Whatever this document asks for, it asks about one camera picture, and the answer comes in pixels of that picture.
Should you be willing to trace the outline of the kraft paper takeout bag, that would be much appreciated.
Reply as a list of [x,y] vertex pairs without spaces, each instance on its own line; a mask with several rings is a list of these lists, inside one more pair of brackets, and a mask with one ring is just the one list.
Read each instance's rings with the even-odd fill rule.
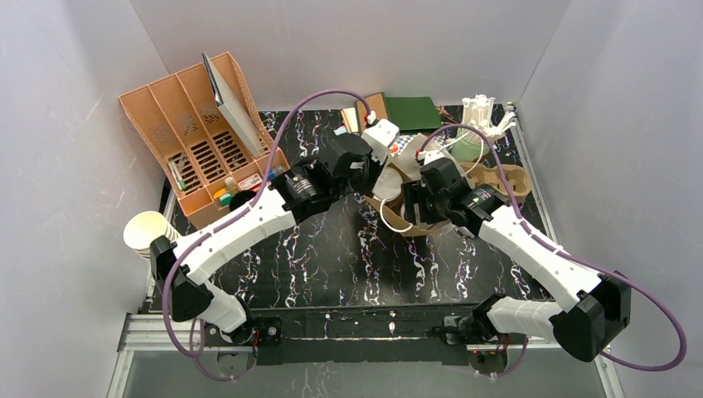
[[[404,237],[431,235],[445,227],[455,227],[471,237],[479,234],[482,225],[493,220],[492,213],[504,203],[504,198],[495,189],[472,182],[468,170],[460,165],[446,149],[436,143],[422,148],[420,138],[413,141],[407,149],[397,157],[391,157],[389,163],[381,172],[381,177],[367,199],[372,208],[377,211],[381,223],[390,231]],[[471,188],[470,193],[463,195],[462,203],[468,206],[468,223],[452,223],[449,220],[440,223],[418,223],[411,225],[404,218],[403,194],[401,186],[405,182],[420,179],[418,153],[427,150],[443,150],[463,174]]]

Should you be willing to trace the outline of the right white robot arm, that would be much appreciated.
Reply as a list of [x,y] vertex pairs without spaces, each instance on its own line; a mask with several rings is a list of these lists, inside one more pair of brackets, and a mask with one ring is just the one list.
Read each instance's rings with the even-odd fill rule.
[[554,247],[545,248],[547,237],[526,231],[505,195],[487,184],[471,187],[451,160],[438,158],[422,166],[420,179],[404,183],[402,192],[409,221],[448,221],[486,241],[551,296],[533,301],[494,294],[441,328],[448,342],[519,333],[558,342],[572,357],[591,362],[629,324],[629,286],[561,257]]

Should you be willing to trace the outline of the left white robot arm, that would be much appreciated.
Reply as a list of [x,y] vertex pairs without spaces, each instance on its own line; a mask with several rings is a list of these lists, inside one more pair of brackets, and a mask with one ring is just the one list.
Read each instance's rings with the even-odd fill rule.
[[167,332],[173,332],[173,322],[190,320],[213,324],[231,336],[251,327],[244,301],[213,285],[211,276],[251,246],[327,211],[343,197],[369,196],[397,138],[377,127],[362,135],[339,135],[220,220],[177,240],[154,239],[152,262],[161,279]]

